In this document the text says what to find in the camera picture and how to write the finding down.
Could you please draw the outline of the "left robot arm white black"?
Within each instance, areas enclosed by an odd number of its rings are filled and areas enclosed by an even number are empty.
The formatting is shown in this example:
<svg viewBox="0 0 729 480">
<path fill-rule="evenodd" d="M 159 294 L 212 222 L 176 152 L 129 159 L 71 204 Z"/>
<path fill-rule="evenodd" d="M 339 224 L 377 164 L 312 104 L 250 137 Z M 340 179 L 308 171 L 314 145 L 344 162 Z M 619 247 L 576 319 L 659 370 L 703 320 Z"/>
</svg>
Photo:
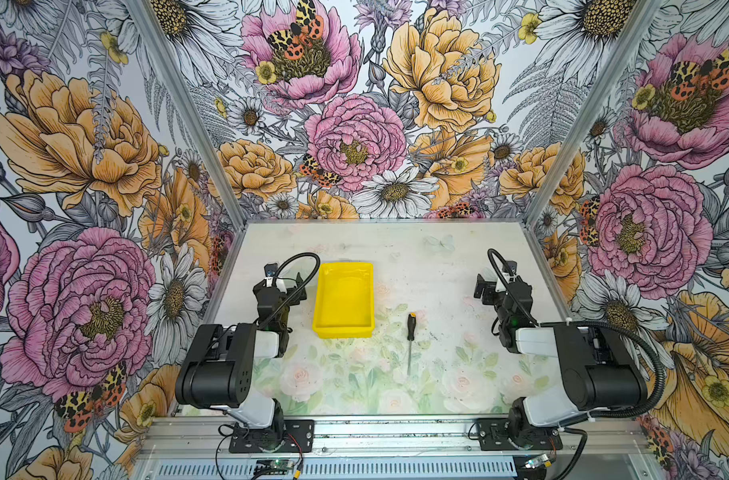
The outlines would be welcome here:
<svg viewBox="0 0 729 480">
<path fill-rule="evenodd" d="M 314 422 L 286 419 L 280 401 L 252 385 L 252 374 L 262 360 L 286 355 L 292 333 L 288 314 L 308 298 L 310 279 L 284 278 L 276 264 L 264 271 L 266 278 L 252 290 L 258 301 L 256 321 L 200 326 L 182 362 L 174 396 L 180 405 L 230 418 L 226 439 L 232 454 L 302 455 L 312 449 Z"/>
</svg>

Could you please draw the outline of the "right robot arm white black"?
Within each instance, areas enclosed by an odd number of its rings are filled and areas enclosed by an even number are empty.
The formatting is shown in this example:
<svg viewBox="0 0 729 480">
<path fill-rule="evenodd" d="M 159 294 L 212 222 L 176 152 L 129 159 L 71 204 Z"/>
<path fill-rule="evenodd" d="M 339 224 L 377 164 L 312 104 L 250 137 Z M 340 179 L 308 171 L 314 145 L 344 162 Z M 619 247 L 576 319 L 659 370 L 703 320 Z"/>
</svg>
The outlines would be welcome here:
<svg viewBox="0 0 729 480">
<path fill-rule="evenodd" d="M 540 322 L 532 314 L 533 288 L 500 252 L 488 260 L 496 274 L 478 276 L 474 296 L 494 307 L 491 328 L 504 349 L 518 355 L 553 358 L 560 381 L 546 391 L 516 399 L 501 426 L 482 426 L 480 438 L 502 435 L 515 449 L 544 448 L 561 430 L 597 418 L 634 418 L 660 399 L 660 387 L 648 388 L 628 344 L 642 347 L 639 334 L 596 321 Z"/>
</svg>

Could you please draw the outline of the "black handled screwdriver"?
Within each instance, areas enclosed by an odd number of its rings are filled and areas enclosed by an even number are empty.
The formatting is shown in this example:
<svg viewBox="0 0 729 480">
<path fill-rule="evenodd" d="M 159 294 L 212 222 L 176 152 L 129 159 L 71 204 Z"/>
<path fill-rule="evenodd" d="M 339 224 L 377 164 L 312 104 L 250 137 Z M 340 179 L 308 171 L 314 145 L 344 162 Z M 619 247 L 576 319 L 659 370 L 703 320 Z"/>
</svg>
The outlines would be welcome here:
<svg viewBox="0 0 729 480">
<path fill-rule="evenodd" d="M 417 328 L 417 316 L 410 313 L 407 321 L 407 340 L 408 340 L 408 370 L 407 374 L 412 373 L 413 345 L 415 341 L 415 333 Z"/>
</svg>

